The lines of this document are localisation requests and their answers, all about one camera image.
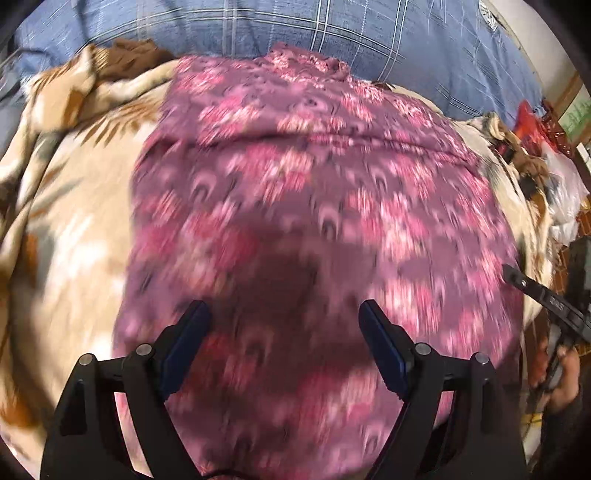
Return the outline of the pink floral garment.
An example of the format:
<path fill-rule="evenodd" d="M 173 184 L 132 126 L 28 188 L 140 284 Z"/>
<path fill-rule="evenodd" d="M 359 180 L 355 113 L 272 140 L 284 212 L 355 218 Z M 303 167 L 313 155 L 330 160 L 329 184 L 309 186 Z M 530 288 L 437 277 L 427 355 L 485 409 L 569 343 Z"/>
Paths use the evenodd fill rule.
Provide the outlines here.
<path fill-rule="evenodd" d="M 167 407 L 202 472 L 332 479 L 374 462 L 401 404 L 360 304 L 439 353 L 500 363 L 523 303 L 515 241 L 479 160 L 424 102 L 276 45 L 187 56 L 131 180 L 124 354 L 188 303 L 211 330 Z"/>

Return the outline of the white plastic bag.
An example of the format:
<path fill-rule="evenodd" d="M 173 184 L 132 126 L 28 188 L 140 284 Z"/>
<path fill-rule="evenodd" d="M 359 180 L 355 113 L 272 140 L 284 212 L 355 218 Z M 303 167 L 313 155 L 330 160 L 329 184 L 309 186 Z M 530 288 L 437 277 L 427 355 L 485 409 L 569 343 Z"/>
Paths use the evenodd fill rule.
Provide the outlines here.
<path fill-rule="evenodd" d="M 577 216 L 589 191 L 571 159 L 547 142 L 542 143 L 541 151 L 549 171 L 545 191 L 552 218 L 551 235 L 559 244 L 568 246 L 577 238 Z"/>

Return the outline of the red plastic bag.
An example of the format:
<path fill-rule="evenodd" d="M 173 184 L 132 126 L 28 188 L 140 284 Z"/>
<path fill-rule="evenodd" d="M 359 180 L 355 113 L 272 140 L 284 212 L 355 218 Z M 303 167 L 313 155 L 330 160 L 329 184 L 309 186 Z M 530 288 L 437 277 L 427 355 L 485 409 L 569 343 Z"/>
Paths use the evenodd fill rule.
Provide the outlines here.
<path fill-rule="evenodd" d="M 549 107 L 550 110 L 543 117 L 539 117 L 530 103 L 523 100 L 518 108 L 514 134 L 530 155 L 541 157 L 542 144 L 547 143 L 556 152 L 572 159 L 572 146 L 567 133 L 558 123 L 554 110 L 546 101 L 542 102 L 542 106 Z"/>

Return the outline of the beige leaf-print fleece blanket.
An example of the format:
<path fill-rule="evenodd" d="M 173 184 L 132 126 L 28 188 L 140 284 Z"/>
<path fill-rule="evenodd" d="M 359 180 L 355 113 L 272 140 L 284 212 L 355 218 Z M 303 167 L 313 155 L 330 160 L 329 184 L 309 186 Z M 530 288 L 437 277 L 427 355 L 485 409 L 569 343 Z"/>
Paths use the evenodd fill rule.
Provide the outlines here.
<path fill-rule="evenodd" d="M 94 48 L 33 80 L 1 161 L 1 417 L 10 440 L 32 459 L 76 358 L 130 351 L 114 352 L 113 330 L 133 246 L 131 180 L 182 59 L 133 79 L 99 81 Z M 411 91 L 378 87 L 446 117 Z M 504 138 L 505 126 L 495 114 L 449 120 L 477 155 L 508 222 L 517 251 L 510 264 L 548 283 L 548 203 L 520 188 L 524 161 L 508 164 L 492 151 L 490 140 Z M 518 343 L 502 361 L 514 364 L 539 309 L 506 286 L 523 303 Z"/>

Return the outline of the blue plaid pillow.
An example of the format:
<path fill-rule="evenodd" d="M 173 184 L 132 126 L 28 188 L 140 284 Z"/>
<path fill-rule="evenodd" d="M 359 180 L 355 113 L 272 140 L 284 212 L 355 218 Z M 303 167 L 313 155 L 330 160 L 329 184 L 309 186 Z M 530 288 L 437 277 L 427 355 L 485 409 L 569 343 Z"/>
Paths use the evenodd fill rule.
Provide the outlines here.
<path fill-rule="evenodd" d="M 455 119 L 494 111 L 514 124 L 522 102 L 542 111 L 537 74 L 482 1 L 46 1 L 13 41 L 29 77 L 118 38 L 232 58 L 284 42 L 339 58 L 356 77 L 413 90 Z"/>

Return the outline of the brown knit garment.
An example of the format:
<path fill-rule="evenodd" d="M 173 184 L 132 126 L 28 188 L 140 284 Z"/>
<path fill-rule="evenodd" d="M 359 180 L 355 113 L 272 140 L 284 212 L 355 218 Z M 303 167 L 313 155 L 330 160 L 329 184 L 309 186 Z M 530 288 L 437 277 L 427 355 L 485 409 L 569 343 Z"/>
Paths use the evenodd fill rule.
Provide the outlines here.
<path fill-rule="evenodd" d="M 117 38 L 110 47 L 95 47 L 93 51 L 99 81 L 133 79 L 174 59 L 170 51 L 158 47 L 151 39 Z"/>

